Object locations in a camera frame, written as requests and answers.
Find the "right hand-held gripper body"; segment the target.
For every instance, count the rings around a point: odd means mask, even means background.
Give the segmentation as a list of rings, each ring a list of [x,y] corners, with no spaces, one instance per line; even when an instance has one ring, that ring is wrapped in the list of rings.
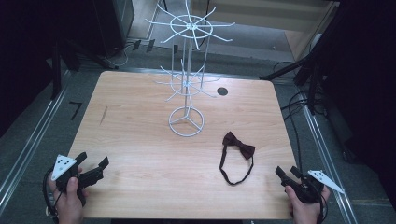
[[[297,183],[287,176],[284,180],[281,180],[281,185],[283,187],[292,187],[302,203],[319,203],[321,201],[321,192],[325,186],[335,189],[340,193],[345,193],[341,187],[333,182],[321,170],[309,170],[307,174],[303,175],[300,179],[300,183]]]

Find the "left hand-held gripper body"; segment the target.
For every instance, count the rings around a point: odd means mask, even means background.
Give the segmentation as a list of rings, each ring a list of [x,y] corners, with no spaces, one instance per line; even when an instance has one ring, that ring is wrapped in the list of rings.
[[[51,180],[56,182],[58,190],[66,190],[67,182],[71,177],[78,179],[78,188],[85,189],[88,186],[96,184],[104,175],[99,166],[81,174],[78,171],[79,165],[76,165],[76,158],[69,158],[59,155],[54,163]]]

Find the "dark red bow tie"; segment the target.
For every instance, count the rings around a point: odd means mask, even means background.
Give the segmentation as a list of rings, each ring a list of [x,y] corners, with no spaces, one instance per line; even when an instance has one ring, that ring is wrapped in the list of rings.
[[[241,183],[243,183],[250,175],[253,167],[254,167],[254,153],[255,153],[255,147],[251,145],[244,144],[241,142],[239,139],[236,138],[236,136],[232,132],[227,132],[225,136],[223,137],[222,140],[222,154],[220,157],[220,162],[219,162],[219,170],[224,178],[224,180],[230,185],[230,186],[236,186]],[[247,170],[247,173],[245,176],[236,182],[232,182],[227,173],[223,170],[223,166],[227,157],[227,148],[228,147],[237,147],[241,155],[247,160],[250,161],[250,166]]]

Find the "white wire display rack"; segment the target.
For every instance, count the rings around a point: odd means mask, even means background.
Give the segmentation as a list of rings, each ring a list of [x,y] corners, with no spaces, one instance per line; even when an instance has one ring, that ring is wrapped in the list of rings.
[[[200,50],[200,41],[210,41],[211,37],[223,42],[231,42],[231,39],[226,39],[215,35],[214,31],[220,27],[231,27],[234,23],[226,24],[212,24],[207,18],[215,12],[215,8],[207,12],[204,16],[196,16],[191,14],[188,0],[185,0],[186,13],[181,15],[174,15],[163,7],[158,5],[158,9],[171,17],[170,21],[159,22],[150,21],[150,25],[160,25],[169,28],[172,34],[163,40],[163,43],[174,41],[177,37],[183,40],[182,57],[180,59],[181,70],[175,69],[175,53],[172,49],[171,68],[161,70],[165,72],[170,78],[168,81],[157,81],[157,84],[169,86],[172,94],[166,99],[166,102],[174,98],[182,98],[184,105],[176,108],[168,118],[168,125],[170,130],[183,137],[191,137],[200,133],[205,126],[205,117],[203,113],[193,105],[192,98],[198,94],[205,94],[211,98],[215,95],[208,93],[204,85],[210,82],[216,82],[217,79],[205,78],[205,66],[209,44],[205,47],[204,61],[197,71],[193,71],[192,60],[193,50]]]

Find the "person's right hand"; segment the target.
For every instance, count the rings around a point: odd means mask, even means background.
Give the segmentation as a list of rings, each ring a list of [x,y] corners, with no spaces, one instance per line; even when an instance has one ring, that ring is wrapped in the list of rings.
[[[330,191],[324,187],[321,192],[321,203],[302,203],[292,187],[286,186],[285,192],[289,198],[289,212],[293,224],[318,224],[324,218],[324,208],[330,196]]]

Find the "person's left hand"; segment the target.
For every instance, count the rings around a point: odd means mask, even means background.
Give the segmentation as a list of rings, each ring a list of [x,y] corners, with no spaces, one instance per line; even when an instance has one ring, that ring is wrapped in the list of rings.
[[[56,187],[56,182],[50,178],[48,178],[47,184],[57,199],[55,208],[58,213],[59,224],[82,224],[84,212],[77,194],[78,179],[71,177],[68,180],[66,193],[61,193]]]

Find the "black tripod stand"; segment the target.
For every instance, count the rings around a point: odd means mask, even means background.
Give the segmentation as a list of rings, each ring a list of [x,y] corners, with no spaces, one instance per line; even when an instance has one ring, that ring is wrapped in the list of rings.
[[[266,76],[259,76],[260,80],[268,80],[271,81],[275,78],[281,77],[288,72],[299,68],[297,75],[294,77],[293,82],[297,86],[302,86],[305,84],[307,80],[309,82],[308,89],[308,97],[307,97],[307,105],[310,113],[312,115],[315,114],[315,95],[318,86],[319,80],[319,65],[318,65],[318,57],[320,54],[320,47],[313,47],[313,49],[301,60],[291,63],[286,67],[281,68],[278,71]]]
[[[58,38],[55,40],[52,46],[52,58],[51,58],[51,73],[52,73],[52,95],[51,100],[54,100],[61,92],[62,89],[62,78],[61,78],[61,60],[64,60],[66,66],[69,69],[77,71],[80,68],[80,63],[77,58],[76,52],[79,52],[93,62],[99,64],[105,69],[117,70],[117,65],[110,65],[104,60],[100,59],[97,55],[91,51],[84,49],[80,44],[74,40]]]

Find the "black cabinet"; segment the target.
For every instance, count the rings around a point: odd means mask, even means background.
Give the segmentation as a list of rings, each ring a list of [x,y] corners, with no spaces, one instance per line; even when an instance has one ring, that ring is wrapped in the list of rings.
[[[92,0],[98,21],[100,50],[113,56],[124,48],[134,20],[132,0]]]

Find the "light wooden platform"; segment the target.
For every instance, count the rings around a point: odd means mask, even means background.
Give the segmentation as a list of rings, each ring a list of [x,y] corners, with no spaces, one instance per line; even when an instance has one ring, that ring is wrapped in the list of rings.
[[[194,15],[213,13],[231,24],[210,40],[210,52],[272,61],[298,61],[314,46],[338,7],[333,0],[191,0]]]

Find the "metal floor rail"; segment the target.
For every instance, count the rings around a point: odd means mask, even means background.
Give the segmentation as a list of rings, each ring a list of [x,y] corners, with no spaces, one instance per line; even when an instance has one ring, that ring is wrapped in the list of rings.
[[[304,116],[313,135],[326,175],[341,189],[343,189],[344,185],[333,163],[324,135],[318,126],[316,117],[311,114],[307,106],[304,107]],[[335,189],[332,192],[345,223],[359,224],[347,193],[341,193]]]
[[[12,197],[16,187],[21,180],[21,177],[23,176],[31,159],[35,155],[35,151],[38,148],[42,137],[46,133],[50,123],[52,122],[56,112],[58,111],[58,108],[64,99],[65,92],[68,88],[71,76],[72,73],[69,70],[66,70],[61,75],[61,81],[63,83],[63,86],[61,87],[60,92],[53,100],[49,101],[46,110],[44,111],[31,135],[27,138],[19,157],[13,164],[10,172],[7,175],[7,178],[0,186],[0,216],[6,209],[10,198]]]

